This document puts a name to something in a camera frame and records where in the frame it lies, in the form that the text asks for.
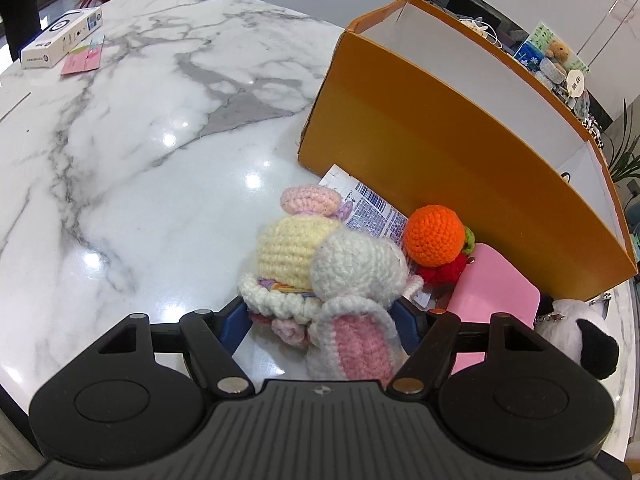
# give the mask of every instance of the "round black pad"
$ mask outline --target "round black pad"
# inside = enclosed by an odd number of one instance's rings
[[[438,406],[471,450],[530,467],[592,458],[614,416],[606,389],[556,349],[489,353],[443,384]]]
[[[76,397],[76,410],[94,422],[122,422],[139,415],[149,404],[149,392],[132,381],[91,384]]]
[[[518,377],[499,384],[494,400],[505,412],[523,418],[549,418],[569,403],[562,386],[537,377]]]
[[[33,397],[30,424],[46,458],[100,468],[146,463],[179,447],[201,423],[200,388],[156,363],[148,317],[134,316]]]

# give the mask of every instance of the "yellow crocheted cake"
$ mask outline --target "yellow crocheted cake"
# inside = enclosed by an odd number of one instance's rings
[[[258,238],[258,275],[310,290],[309,267],[316,248],[342,227],[339,220],[318,215],[295,215],[277,221]]]

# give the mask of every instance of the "black panda ear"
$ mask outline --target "black panda ear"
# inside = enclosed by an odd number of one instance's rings
[[[618,366],[618,343],[610,335],[605,334],[591,321],[576,320],[582,332],[582,353],[580,364],[596,379],[606,379]]]
[[[538,304],[538,311],[536,317],[546,316],[554,311],[554,299],[544,292],[540,292],[540,303]]]

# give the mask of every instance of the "panda plush keychain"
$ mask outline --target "panda plush keychain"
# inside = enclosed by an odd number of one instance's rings
[[[554,301],[542,294],[534,329],[596,379],[606,379],[616,371],[618,343],[602,316],[587,303]]]

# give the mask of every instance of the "orange cardboard box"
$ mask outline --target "orange cardboard box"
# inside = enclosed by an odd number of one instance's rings
[[[588,132],[513,58],[422,0],[346,29],[298,160],[317,174],[337,164],[407,216],[452,208],[557,299],[587,300],[637,272]]]

